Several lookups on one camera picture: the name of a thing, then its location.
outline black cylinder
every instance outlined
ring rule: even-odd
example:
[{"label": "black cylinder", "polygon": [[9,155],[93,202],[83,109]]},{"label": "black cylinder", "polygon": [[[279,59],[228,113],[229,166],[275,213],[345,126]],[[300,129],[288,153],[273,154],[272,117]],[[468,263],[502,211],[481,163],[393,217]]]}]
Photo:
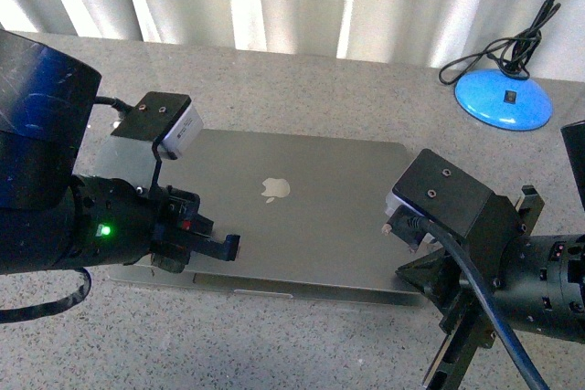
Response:
[{"label": "black cylinder", "polygon": [[0,275],[133,263],[150,250],[158,209],[123,180],[75,175],[53,208],[0,209]]},{"label": "black cylinder", "polygon": [[560,132],[565,141],[581,204],[585,209],[585,121],[565,125]]},{"label": "black cylinder", "polygon": [[100,81],[75,58],[0,30],[0,207],[61,201]]},{"label": "black cylinder", "polygon": [[584,248],[585,235],[508,244],[495,299],[514,329],[585,343]]}]

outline apple logo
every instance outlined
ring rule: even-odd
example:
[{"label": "apple logo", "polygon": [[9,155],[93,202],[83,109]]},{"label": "apple logo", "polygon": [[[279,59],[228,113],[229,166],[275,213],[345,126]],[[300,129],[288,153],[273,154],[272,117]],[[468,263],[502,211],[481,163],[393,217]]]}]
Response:
[{"label": "apple logo", "polygon": [[289,182],[284,180],[283,178],[267,178],[262,182],[266,190],[262,192],[262,195],[268,196],[268,200],[266,203],[271,203],[274,201],[275,197],[284,198],[291,193],[291,186]]}]

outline cable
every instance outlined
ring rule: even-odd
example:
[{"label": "cable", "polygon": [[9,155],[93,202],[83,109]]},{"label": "cable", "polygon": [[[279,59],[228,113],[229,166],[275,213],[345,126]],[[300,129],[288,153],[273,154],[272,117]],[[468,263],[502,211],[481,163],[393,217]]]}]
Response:
[{"label": "cable", "polygon": [[118,98],[109,98],[107,96],[96,96],[93,103],[109,105],[120,113],[122,119],[123,116],[127,115],[133,108],[132,105],[125,103],[123,100],[119,100]]},{"label": "cable", "polygon": [[[446,86],[454,84],[463,75],[468,73],[473,68],[473,66],[475,66],[475,64],[477,64],[477,62],[484,56],[487,56],[493,60],[500,71],[507,77],[512,79],[529,79],[530,72],[527,70],[527,63],[530,60],[530,57],[532,57],[535,49],[542,41],[542,33],[540,32],[540,28],[543,27],[547,21],[557,13],[559,8],[560,4],[554,5],[537,26],[529,27],[514,37],[498,38],[497,40],[494,40],[489,45],[487,45],[481,52],[457,58],[454,61],[445,64],[441,70],[439,70],[439,81]],[[519,44],[522,45],[522,49],[516,49],[516,47],[520,47]],[[512,57],[510,59],[506,59],[505,55],[510,49],[513,49]],[[498,50],[502,50],[502,53],[499,57],[495,55],[495,52]],[[456,66],[470,58],[475,59],[469,65],[467,65],[465,69],[459,73],[459,75],[452,79],[445,79],[443,77],[443,72],[446,69],[452,68],[453,66]]]},{"label": "cable", "polygon": [[412,216],[406,220],[409,228],[421,232],[429,233],[439,240],[444,246],[445,250],[449,252],[452,258],[457,262],[465,277],[475,292],[475,296],[479,300],[485,314],[494,325],[494,329],[505,349],[516,365],[518,372],[522,375],[526,384],[531,390],[548,390],[547,383],[544,382],[542,376],[534,366],[527,352],[522,347],[522,344],[516,337],[516,334],[505,321],[502,312],[497,308],[493,295],[484,281],[481,273],[473,264],[469,256],[463,251],[457,241],[445,230],[432,223],[424,216]]},{"label": "cable", "polygon": [[26,306],[25,308],[17,308],[15,310],[0,310],[0,324],[19,323],[57,315],[82,303],[88,297],[88,294],[90,294],[91,275],[86,269],[75,269],[74,271],[83,277],[83,285],[77,291],[57,301]]},{"label": "cable", "polygon": [[[492,41],[481,52],[477,52],[466,57],[457,58],[454,61],[447,63],[439,70],[439,81],[446,86],[450,86],[457,82],[463,75],[468,73],[477,62],[484,56],[495,61],[495,64],[500,71],[512,79],[529,79],[530,72],[527,70],[528,61],[532,58],[534,51],[542,41],[542,33],[540,28],[547,23],[550,18],[555,15],[560,8],[560,4],[555,4],[555,0],[545,0],[544,4],[538,10],[538,14],[532,25],[517,34],[514,37],[498,38]],[[512,57],[505,58],[505,54],[512,48]],[[502,50],[500,56],[496,56],[495,52]],[[464,62],[467,59],[475,58],[459,75],[453,79],[445,79],[443,72]]]}]

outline blue lamp base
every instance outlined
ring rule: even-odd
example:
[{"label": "blue lamp base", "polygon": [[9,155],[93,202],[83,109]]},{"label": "blue lamp base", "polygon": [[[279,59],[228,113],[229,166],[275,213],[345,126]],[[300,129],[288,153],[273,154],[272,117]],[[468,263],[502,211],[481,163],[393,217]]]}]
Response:
[{"label": "blue lamp base", "polygon": [[550,98],[533,79],[511,79],[498,69],[463,75],[455,98],[476,119],[505,130],[535,130],[552,116]]}]

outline silver laptop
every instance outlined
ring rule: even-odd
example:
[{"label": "silver laptop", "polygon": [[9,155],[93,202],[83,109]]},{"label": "silver laptop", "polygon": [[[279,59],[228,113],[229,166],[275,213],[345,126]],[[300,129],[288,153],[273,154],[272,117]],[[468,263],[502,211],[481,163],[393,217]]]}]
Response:
[{"label": "silver laptop", "polygon": [[306,299],[419,304],[395,270],[413,260],[383,236],[386,195],[410,164],[404,146],[323,137],[203,130],[164,161],[160,185],[201,197],[214,235],[241,235],[237,260],[193,254],[181,274],[148,257],[111,279]]}]

